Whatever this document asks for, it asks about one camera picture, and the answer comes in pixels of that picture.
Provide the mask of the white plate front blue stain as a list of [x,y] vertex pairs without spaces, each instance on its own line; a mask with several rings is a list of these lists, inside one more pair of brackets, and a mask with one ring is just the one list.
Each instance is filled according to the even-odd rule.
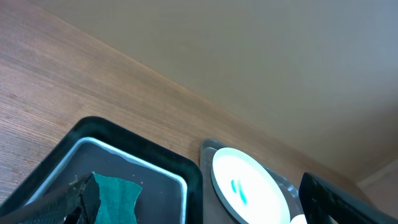
[[293,217],[293,219],[290,221],[290,224],[307,224],[305,215],[300,214],[300,215]]

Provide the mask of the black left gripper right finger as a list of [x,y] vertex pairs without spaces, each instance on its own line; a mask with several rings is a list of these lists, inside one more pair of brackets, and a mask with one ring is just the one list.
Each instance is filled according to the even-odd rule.
[[396,218],[308,172],[298,195],[308,224],[397,224]]

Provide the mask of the white plate top blue stain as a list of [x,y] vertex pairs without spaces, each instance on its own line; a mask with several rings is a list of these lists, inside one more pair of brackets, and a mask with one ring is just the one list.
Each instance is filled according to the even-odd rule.
[[239,223],[290,223],[286,199],[268,171],[248,154],[217,150],[211,165],[213,188]]

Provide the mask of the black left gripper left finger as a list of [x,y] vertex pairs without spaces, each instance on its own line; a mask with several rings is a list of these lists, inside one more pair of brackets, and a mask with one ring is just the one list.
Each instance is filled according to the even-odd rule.
[[100,205],[99,184],[89,173],[5,215],[1,223],[94,224]]

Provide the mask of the green yellow sponge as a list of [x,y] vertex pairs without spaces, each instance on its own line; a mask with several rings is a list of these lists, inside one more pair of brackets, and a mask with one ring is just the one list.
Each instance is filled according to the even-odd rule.
[[137,224],[135,206],[142,187],[117,177],[94,175],[101,205],[95,224]]

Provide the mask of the white plate blue stain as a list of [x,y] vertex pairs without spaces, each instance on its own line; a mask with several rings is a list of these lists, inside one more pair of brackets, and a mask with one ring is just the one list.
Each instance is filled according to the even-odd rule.
[[293,219],[290,221],[290,224],[307,224],[305,215],[300,214],[300,215],[293,217]]
[[213,188],[239,223],[290,223],[286,199],[268,171],[248,154],[217,150],[211,165]]

